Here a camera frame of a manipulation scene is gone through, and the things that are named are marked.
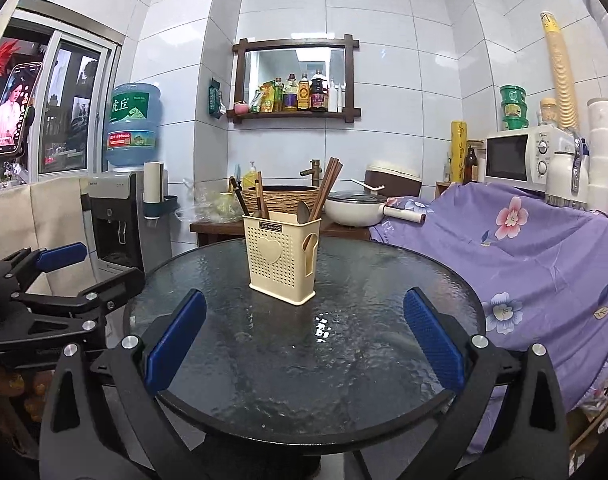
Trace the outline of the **cream plastic utensil holder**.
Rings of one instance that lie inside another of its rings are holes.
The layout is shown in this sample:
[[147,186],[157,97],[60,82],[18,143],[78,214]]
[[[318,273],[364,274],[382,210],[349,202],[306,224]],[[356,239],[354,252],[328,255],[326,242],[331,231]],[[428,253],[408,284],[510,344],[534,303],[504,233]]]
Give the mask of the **cream plastic utensil holder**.
[[[268,219],[244,216],[249,287],[293,306],[313,298],[320,225],[320,219],[299,224],[296,214],[278,211]],[[306,276],[303,243],[310,233],[318,235],[318,245],[313,274]]]

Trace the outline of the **silver metal spoon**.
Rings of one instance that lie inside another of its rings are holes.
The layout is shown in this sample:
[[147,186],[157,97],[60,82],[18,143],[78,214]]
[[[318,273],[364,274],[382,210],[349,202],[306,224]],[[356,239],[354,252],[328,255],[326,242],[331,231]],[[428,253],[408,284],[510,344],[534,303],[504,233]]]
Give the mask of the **silver metal spoon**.
[[309,221],[310,209],[303,200],[297,203],[296,217],[299,224],[305,224]]

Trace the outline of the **paper cup stack holder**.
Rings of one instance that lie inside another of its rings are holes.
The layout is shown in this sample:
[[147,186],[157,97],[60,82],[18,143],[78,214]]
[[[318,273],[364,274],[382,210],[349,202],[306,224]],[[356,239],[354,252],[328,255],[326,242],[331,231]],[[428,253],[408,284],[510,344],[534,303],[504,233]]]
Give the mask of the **paper cup stack holder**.
[[143,166],[143,217],[159,220],[173,214],[178,208],[178,199],[165,193],[165,168],[162,162],[146,162]]

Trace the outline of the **purple floral cloth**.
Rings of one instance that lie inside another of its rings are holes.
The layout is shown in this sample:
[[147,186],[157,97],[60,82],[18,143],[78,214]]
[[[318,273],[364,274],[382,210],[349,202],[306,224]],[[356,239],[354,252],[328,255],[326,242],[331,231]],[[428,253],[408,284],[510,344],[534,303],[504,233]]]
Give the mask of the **purple floral cloth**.
[[461,275],[481,300],[498,347],[549,353],[563,404],[596,410],[608,396],[608,218],[554,207],[511,186],[454,185],[422,212],[422,224],[385,218],[373,240],[420,252]]

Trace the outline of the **blue water jug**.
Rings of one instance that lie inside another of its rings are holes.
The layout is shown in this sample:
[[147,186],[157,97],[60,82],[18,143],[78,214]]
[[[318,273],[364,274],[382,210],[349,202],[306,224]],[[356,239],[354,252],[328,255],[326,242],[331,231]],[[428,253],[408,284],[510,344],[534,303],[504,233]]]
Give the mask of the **blue water jug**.
[[110,168],[140,167],[159,152],[161,90],[128,82],[115,87],[105,127],[103,153]]

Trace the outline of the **yellow soap bottle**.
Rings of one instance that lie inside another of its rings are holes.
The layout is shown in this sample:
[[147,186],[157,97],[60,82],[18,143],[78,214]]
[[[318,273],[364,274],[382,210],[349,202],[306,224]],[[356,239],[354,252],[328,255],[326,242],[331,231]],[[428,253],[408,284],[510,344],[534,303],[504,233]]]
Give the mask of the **yellow soap bottle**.
[[245,174],[241,177],[241,187],[243,190],[250,190],[251,188],[255,188],[255,183],[257,180],[257,168],[255,166],[255,162],[249,163],[249,170],[246,171]]

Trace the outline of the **white pan with lid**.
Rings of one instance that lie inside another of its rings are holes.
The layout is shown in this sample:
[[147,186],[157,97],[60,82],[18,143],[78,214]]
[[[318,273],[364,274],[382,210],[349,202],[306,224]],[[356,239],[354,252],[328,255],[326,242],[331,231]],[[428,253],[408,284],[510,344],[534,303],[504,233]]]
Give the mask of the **white pan with lid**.
[[334,223],[350,228],[370,228],[385,217],[423,224],[424,212],[398,209],[382,195],[333,192],[325,201],[325,215]]

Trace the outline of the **white microwave oven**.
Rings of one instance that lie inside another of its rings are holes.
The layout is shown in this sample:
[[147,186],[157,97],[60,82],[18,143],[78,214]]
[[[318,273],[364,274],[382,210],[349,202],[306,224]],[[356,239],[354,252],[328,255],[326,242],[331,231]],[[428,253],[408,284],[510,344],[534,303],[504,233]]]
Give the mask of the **white microwave oven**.
[[485,148],[485,182],[543,193],[552,156],[572,153],[573,136],[551,125],[505,130],[490,133]]

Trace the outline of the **brown rice cooker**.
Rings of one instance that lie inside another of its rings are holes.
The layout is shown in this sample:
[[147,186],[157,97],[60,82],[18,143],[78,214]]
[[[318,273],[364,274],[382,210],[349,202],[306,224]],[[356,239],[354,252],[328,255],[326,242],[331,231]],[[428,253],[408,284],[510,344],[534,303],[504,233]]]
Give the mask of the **brown rice cooker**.
[[379,194],[386,197],[419,197],[422,179],[415,169],[392,164],[392,162],[373,162],[365,170],[366,184],[380,188]]

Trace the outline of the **yellow roll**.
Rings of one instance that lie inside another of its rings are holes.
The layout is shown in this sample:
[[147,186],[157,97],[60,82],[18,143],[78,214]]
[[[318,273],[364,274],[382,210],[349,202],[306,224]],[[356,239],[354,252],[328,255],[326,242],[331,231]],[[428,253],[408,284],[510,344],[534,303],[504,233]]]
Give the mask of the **yellow roll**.
[[454,120],[451,123],[450,132],[450,181],[462,183],[464,182],[464,159],[467,155],[467,123]]

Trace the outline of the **yellow oil bottle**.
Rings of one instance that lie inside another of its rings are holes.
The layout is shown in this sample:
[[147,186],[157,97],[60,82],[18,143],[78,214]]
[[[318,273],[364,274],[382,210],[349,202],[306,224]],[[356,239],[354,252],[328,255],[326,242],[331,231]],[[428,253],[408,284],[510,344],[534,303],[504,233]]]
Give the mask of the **yellow oil bottle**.
[[297,109],[301,112],[310,110],[310,81],[306,73],[302,73],[297,84]]

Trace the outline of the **green stacked noodle cups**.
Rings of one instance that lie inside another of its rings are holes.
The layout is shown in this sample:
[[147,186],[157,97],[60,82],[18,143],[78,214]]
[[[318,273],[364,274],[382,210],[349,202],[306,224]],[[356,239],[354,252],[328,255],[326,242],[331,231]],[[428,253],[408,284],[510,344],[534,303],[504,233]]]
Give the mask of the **green stacked noodle cups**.
[[526,92],[519,86],[506,84],[499,89],[502,98],[502,128],[516,130],[528,128]]

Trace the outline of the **dark sauce bottle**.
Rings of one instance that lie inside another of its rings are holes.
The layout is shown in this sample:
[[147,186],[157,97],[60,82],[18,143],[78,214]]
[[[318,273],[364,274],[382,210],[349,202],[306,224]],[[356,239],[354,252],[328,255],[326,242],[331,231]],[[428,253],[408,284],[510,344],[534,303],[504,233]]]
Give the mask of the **dark sauce bottle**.
[[316,70],[311,77],[309,90],[310,109],[315,113],[325,113],[329,106],[329,84],[321,70]]

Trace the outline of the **window frame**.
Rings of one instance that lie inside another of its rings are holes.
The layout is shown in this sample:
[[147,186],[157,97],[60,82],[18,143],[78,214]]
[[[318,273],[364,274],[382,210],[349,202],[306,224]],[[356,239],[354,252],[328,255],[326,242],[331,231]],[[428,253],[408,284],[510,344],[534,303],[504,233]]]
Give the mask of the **window frame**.
[[125,37],[46,0],[8,0],[0,11],[0,102],[17,64],[41,62],[34,120],[19,155],[0,157],[0,187],[104,170],[110,92]]

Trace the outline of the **green packet on wall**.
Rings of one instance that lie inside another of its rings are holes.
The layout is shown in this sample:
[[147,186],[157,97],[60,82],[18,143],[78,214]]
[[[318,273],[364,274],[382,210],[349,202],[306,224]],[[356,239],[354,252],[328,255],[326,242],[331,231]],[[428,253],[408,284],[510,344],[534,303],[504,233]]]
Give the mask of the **green packet on wall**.
[[220,82],[215,78],[209,79],[208,84],[208,115],[215,119],[220,119],[226,115],[227,108],[223,104],[223,92]]

